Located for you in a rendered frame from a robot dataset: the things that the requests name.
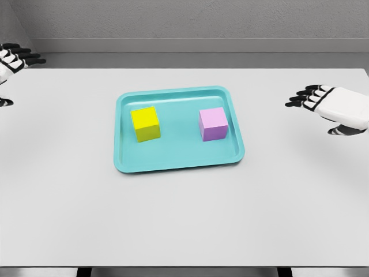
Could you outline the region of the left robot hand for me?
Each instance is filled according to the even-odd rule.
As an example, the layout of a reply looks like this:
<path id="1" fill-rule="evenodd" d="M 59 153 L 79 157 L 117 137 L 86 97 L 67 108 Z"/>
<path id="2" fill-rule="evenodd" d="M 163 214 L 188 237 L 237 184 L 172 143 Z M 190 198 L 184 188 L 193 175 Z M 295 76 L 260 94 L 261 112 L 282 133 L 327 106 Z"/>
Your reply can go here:
<path id="1" fill-rule="evenodd" d="M 46 60 L 30 48 L 23 48 L 17 43 L 0 44 L 0 85 L 23 69 L 45 63 Z"/>

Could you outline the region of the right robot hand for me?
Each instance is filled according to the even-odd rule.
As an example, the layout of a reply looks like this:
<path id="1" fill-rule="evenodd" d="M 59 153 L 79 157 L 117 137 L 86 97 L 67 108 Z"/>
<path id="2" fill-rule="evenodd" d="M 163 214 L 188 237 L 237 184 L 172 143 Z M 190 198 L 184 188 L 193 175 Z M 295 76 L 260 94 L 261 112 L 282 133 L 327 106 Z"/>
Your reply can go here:
<path id="1" fill-rule="evenodd" d="M 327 131 L 329 135 L 354 136 L 369 130 L 369 96 L 342 87 L 309 85 L 285 106 L 304 108 L 338 123 Z"/>

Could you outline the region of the pink cube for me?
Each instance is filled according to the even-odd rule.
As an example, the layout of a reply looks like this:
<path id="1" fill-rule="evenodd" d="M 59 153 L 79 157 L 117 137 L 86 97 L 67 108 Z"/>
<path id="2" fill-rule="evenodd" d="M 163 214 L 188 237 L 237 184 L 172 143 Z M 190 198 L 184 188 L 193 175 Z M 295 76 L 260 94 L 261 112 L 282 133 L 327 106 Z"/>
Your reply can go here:
<path id="1" fill-rule="evenodd" d="M 202 141 L 224 139 L 228 132 L 228 121 L 222 107 L 200 110 L 198 124 Z"/>

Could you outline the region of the yellow cube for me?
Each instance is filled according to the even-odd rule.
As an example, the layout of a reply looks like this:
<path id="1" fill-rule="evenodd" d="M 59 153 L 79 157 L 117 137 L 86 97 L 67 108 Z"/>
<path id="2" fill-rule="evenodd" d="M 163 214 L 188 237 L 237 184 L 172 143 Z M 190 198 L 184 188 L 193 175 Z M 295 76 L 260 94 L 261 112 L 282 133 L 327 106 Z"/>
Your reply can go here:
<path id="1" fill-rule="evenodd" d="M 159 119 L 153 106 L 133 110 L 130 114 L 139 143 L 161 137 Z"/>

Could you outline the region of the teal tray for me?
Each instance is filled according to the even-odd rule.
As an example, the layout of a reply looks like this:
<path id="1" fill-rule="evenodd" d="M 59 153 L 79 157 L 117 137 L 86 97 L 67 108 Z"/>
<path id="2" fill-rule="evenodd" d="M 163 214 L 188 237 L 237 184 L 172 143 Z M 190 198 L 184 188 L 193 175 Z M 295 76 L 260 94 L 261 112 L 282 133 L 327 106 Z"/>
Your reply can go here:
<path id="1" fill-rule="evenodd" d="M 131 112 L 154 107 L 161 136 L 137 141 Z M 199 112 L 222 107 L 228 122 L 224 139 L 204 142 Z M 123 173 L 237 163 L 245 153 L 230 92 L 221 86 L 128 92 L 115 109 L 114 166 Z"/>

